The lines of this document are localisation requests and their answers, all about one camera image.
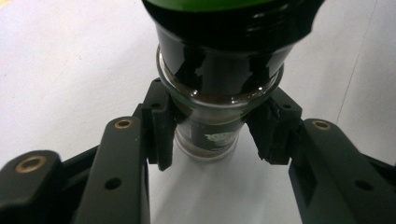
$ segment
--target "dark liquid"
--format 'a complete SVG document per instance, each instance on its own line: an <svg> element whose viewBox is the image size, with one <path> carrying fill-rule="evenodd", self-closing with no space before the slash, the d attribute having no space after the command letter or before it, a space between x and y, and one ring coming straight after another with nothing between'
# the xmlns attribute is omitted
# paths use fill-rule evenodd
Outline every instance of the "dark liquid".
<svg viewBox="0 0 396 224"><path fill-rule="evenodd" d="M143 1L157 22L170 72L208 95L238 95L269 82L311 30L323 0L279 0L215 12L183 12Z"/></svg>

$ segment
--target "black plastic bracket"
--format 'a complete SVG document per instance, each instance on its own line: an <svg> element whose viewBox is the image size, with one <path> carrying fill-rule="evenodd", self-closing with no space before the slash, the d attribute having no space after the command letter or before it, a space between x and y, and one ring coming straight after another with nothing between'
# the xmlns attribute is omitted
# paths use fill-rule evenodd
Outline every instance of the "black plastic bracket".
<svg viewBox="0 0 396 224"><path fill-rule="evenodd" d="M247 126L261 159L271 164L289 163L291 134L299 128L302 113L300 106L280 88L251 112Z"/></svg>
<svg viewBox="0 0 396 224"><path fill-rule="evenodd" d="M64 183L57 153L41 150L9 161L0 172L0 223L44 223Z"/></svg>
<svg viewBox="0 0 396 224"><path fill-rule="evenodd" d="M304 224L395 223L395 188L384 178L394 167L368 160L326 120L305 120L296 146L290 180Z"/></svg>
<svg viewBox="0 0 396 224"><path fill-rule="evenodd" d="M107 124L74 223L149 223L148 167L138 118Z"/></svg>
<svg viewBox="0 0 396 224"><path fill-rule="evenodd" d="M134 117L142 120L148 162L158 164L161 171L172 164L173 140L176 122L172 113L172 100L159 78L154 79L143 104L138 105Z"/></svg>

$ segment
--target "white table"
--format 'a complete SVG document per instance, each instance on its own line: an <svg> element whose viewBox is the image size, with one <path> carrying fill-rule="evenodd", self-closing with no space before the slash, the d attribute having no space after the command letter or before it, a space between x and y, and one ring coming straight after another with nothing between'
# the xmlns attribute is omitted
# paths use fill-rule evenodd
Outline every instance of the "white table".
<svg viewBox="0 0 396 224"><path fill-rule="evenodd" d="M282 89L304 118L337 123L368 155L396 161L396 2L329 0L286 61ZM157 77L153 21L136 1L22 1L0 8L0 165L34 149L67 160L96 146ZM197 162L174 148L149 167L154 224L301 223L287 166L237 150Z"/></svg>

